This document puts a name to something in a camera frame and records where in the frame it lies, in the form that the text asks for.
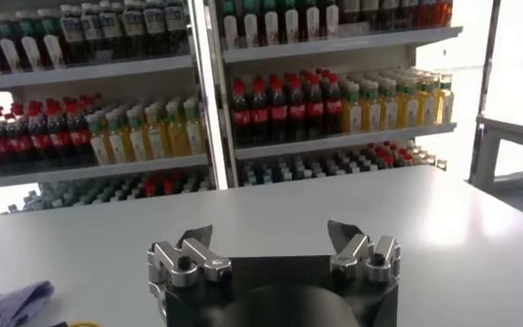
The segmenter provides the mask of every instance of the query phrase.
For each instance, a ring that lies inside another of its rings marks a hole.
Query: dark soda bottle
[[[242,81],[234,82],[234,98],[232,101],[234,113],[235,142],[238,146],[251,143],[251,111],[245,99],[245,86]]]
[[[324,115],[321,87],[317,76],[310,77],[310,90],[306,97],[308,103],[308,137],[315,139],[322,135],[322,117]]]
[[[330,75],[330,84],[327,89],[325,110],[326,132],[335,135],[342,132],[342,92],[338,86],[338,76]]]
[[[253,143],[264,144],[269,140],[269,106],[263,80],[256,80],[253,84],[251,109]]]
[[[164,5],[161,0],[147,0],[145,23],[148,31],[148,49],[151,55],[169,52],[169,31],[164,18]]]
[[[0,46],[11,72],[21,73],[30,70],[30,63],[22,43],[20,27],[8,13],[0,13]]]

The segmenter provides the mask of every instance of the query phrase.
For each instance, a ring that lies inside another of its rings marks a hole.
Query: shelf
[[[43,72],[1,75],[0,89],[15,86],[62,83],[105,77],[128,76],[190,67],[192,67],[192,61],[188,55],[151,60],[117,62],[77,68],[46,70]]]
[[[331,148],[346,148],[360,144],[381,142],[385,140],[405,140],[414,138],[415,136],[452,132],[455,128],[456,123],[438,124],[406,128],[402,130],[341,135],[319,140],[283,143],[272,146],[241,148],[235,150],[235,158],[238,160],[247,160],[265,156],[281,156],[301,152],[326,150]]]
[[[158,171],[172,168],[193,167],[208,164],[206,155],[181,156],[136,163],[119,163],[105,166],[74,168],[60,171],[35,172],[0,177],[0,187],[27,183],[45,183],[60,180],[88,179],[104,176],[129,174],[143,171]]]
[[[400,44],[428,44],[446,40],[451,37],[457,37],[462,31],[462,27],[430,28],[409,32],[383,33],[369,36],[355,36],[303,42],[297,44],[281,44],[258,48],[229,50],[224,51],[224,60],[226,63],[232,63],[240,61],[291,57],[305,54],[341,52]]]

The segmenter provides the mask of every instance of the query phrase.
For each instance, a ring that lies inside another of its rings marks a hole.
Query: bottle
[[[60,7],[61,17],[59,24],[64,34],[64,41],[69,49],[69,62],[80,63],[87,60],[85,37],[82,30],[82,22],[73,13],[72,6],[63,4]]]
[[[317,76],[310,77],[310,90],[306,96],[306,102],[308,104],[308,138],[316,139],[322,135],[322,117],[324,116],[324,103]]]
[[[170,35],[170,51],[177,55],[190,53],[183,3],[180,0],[168,0],[165,10],[166,24],[169,27]]]
[[[0,13],[0,47],[13,74],[30,70],[27,54],[20,42],[20,27],[8,13]]]
[[[157,56],[168,53],[169,32],[162,0],[147,0],[147,7],[143,13],[147,24],[149,54]]]
[[[245,41],[248,48],[259,46],[258,13],[253,0],[243,0],[243,25],[245,26]]]
[[[182,122],[182,118],[178,113],[179,102],[172,100],[166,105],[166,112],[168,114],[168,132],[170,145],[172,147],[173,156],[188,156],[190,155],[190,144],[186,136],[186,128]]]
[[[125,31],[129,39],[129,53],[133,57],[144,57],[147,55],[147,31],[143,12],[140,10],[139,2],[136,0],[125,0],[125,11],[123,12]]]
[[[234,0],[224,0],[224,37],[228,50],[239,48],[239,34],[237,30],[237,17],[235,15]]]

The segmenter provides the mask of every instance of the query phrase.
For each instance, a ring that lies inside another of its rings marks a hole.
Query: soda bottle
[[[145,19],[139,2],[125,0],[123,12],[125,31],[129,39],[129,52],[133,57],[144,57],[147,55],[147,30]]]
[[[253,143],[266,143],[269,140],[269,104],[265,94],[265,83],[261,79],[253,83],[251,109]]]
[[[30,70],[27,54],[20,42],[20,27],[8,13],[0,13],[0,46],[13,74]]]
[[[234,116],[235,144],[239,147],[251,143],[251,110],[245,99],[245,86],[242,81],[234,81],[234,98],[232,99]]]
[[[310,77],[310,91],[307,94],[308,102],[308,137],[318,138],[322,135],[322,117],[324,116],[324,104],[322,103],[321,87],[317,76]]]

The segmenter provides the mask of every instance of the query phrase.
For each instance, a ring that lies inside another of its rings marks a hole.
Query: red label
[[[333,101],[333,102],[327,102],[326,103],[326,111],[329,114],[339,114],[342,112],[342,102],[340,101]]]
[[[309,116],[322,116],[324,114],[324,105],[320,103],[309,103],[308,104],[308,115]]]
[[[269,120],[269,110],[267,108],[253,110],[253,123],[260,124]]]
[[[290,117],[295,119],[305,119],[306,106],[290,106]]]
[[[271,119],[273,119],[273,120],[287,119],[287,106],[272,107],[271,108]]]
[[[250,124],[251,113],[249,110],[243,110],[241,112],[234,113],[234,122],[236,125],[247,125]]]

